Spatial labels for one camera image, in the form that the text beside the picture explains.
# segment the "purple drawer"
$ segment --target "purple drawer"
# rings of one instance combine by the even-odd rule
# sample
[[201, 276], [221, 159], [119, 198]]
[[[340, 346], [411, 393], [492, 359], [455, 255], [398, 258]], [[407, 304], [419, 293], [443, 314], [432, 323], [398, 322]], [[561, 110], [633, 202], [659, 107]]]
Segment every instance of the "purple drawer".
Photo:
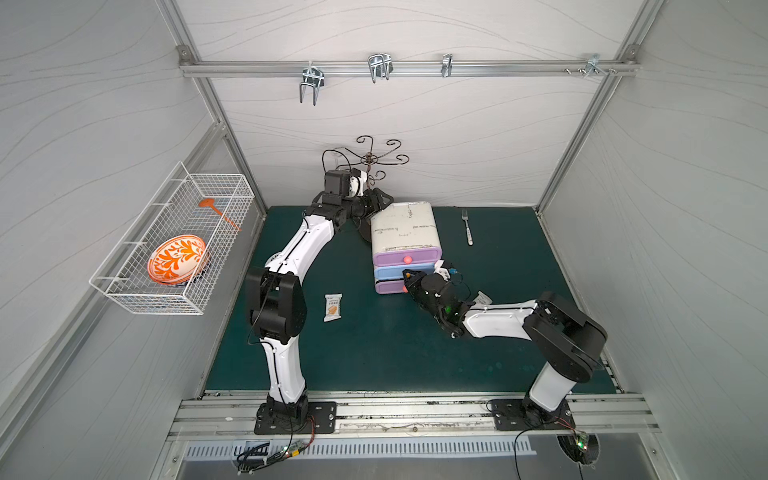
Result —
[[373, 254], [373, 264], [376, 266], [410, 265], [416, 263], [434, 263], [440, 260], [442, 248], [413, 248], [410, 250], [395, 250], [392, 252], [380, 252]]
[[406, 283], [400, 280], [379, 280], [376, 282], [376, 293], [405, 293]]

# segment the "orange utensil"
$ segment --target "orange utensil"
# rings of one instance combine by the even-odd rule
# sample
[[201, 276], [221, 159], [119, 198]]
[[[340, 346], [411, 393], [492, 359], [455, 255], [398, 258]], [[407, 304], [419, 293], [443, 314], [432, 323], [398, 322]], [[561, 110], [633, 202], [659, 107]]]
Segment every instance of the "orange utensil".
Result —
[[228, 219], [228, 218], [227, 218], [227, 217], [226, 217], [224, 214], [222, 214], [222, 213], [219, 211], [219, 209], [218, 209], [218, 208], [214, 207], [214, 202], [215, 202], [215, 200], [214, 200], [213, 198], [204, 198], [203, 200], [201, 200], [201, 201], [200, 201], [200, 203], [199, 203], [197, 206], [198, 206], [198, 207], [203, 207], [203, 208], [205, 208], [205, 207], [211, 207], [211, 208], [213, 208], [213, 209], [214, 209], [214, 212], [216, 212], [216, 213], [217, 213], [217, 214], [219, 214], [221, 217], [223, 217], [223, 218], [224, 218], [226, 221], [228, 221], [228, 222], [229, 222], [229, 223], [230, 223], [230, 224], [231, 224], [233, 227], [237, 228], [237, 231], [240, 231], [240, 227], [238, 227], [237, 225], [235, 225], [235, 223], [234, 223], [232, 220]]

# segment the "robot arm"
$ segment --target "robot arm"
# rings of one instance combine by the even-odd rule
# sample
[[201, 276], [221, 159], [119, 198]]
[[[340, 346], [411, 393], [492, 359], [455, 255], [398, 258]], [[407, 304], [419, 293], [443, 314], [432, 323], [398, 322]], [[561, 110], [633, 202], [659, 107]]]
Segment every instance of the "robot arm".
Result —
[[578, 383], [601, 368], [607, 334], [593, 319], [554, 293], [538, 300], [506, 305], [461, 302], [450, 280], [440, 273], [404, 270], [411, 297], [437, 319], [452, 337], [508, 336], [531, 340], [547, 360], [526, 394], [523, 406], [547, 418]]
[[366, 180], [366, 173], [355, 168], [327, 171], [325, 190], [305, 210], [293, 238], [263, 269], [246, 275], [250, 324], [270, 371], [267, 408], [290, 430], [303, 424], [308, 404], [299, 362], [299, 334], [306, 320], [304, 276], [348, 219], [362, 226], [394, 201], [378, 188], [365, 189]]

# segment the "silver fork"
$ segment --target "silver fork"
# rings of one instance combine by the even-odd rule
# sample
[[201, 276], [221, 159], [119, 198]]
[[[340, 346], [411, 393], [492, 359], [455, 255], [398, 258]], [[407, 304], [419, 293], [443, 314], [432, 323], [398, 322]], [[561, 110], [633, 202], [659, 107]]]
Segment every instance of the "silver fork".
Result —
[[464, 220], [464, 225], [467, 226], [467, 243], [472, 245], [472, 232], [469, 231], [469, 215], [467, 215], [466, 208], [462, 208], [462, 220]]

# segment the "dark green tabletop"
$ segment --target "dark green tabletop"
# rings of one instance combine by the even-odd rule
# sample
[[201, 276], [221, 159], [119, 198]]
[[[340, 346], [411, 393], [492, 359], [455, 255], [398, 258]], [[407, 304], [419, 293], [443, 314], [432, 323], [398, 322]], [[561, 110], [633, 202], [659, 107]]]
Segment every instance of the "dark green tabletop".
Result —
[[[251, 266], [282, 250], [299, 228], [304, 207], [272, 207]], [[571, 299], [538, 220], [530, 208], [468, 208], [474, 246], [467, 245], [461, 209], [436, 207], [443, 258], [494, 303], [535, 299], [546, 290]], [[522, 339], [465, 335], [451, 339], [405, 294], [373, 288], [371, 246], [351, 222], [323, 248], [303, 283], [306, 325], [299, 338], [310, 390], [524, 392], [544, 358]], [[342, 293], [342, 318], [324, 323], [325, 295]], [[237, 299], [207, 380], [209, 390], [266, 390], [263, 348], [249, 346], [244, 298]], [[615, 393], [598, 371], [576, 392]]]

